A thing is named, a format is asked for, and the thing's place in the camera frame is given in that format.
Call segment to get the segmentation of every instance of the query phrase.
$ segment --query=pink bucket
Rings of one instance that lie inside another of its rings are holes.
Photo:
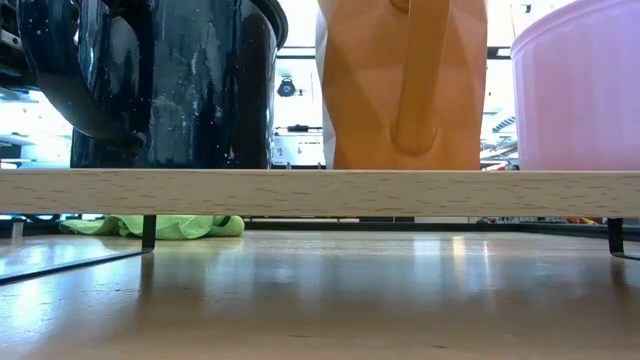
[[[640,1],[577,0],[512,57],[522,170],[640,170]]]

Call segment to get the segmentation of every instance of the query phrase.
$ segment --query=wooden board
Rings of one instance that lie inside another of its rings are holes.
[[[640,172],[2,170],[0,212],[640,217]]]

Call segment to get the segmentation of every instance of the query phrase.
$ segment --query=metal leg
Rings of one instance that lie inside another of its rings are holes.
[[[624,252],[624,237],[622,231],[622,219],[608,219],[609,252],[611,255],[623,259],[640,260],[640,256],[627,255]]]
[[[88,260],[72,261],[63,264],[49,265],[36,270],[20,271],[0,275],[0,285],[17,281],[32,279],[39,276],[54,274],[62,271],[77,269],[86,266],[104,264],[107,262],[125,259],[133,256],[144,255],[153,251],[156,243],[156,215],[145,215],[142,225],[142,246],[140,250],[125,251],[117,254],[91,258]]]

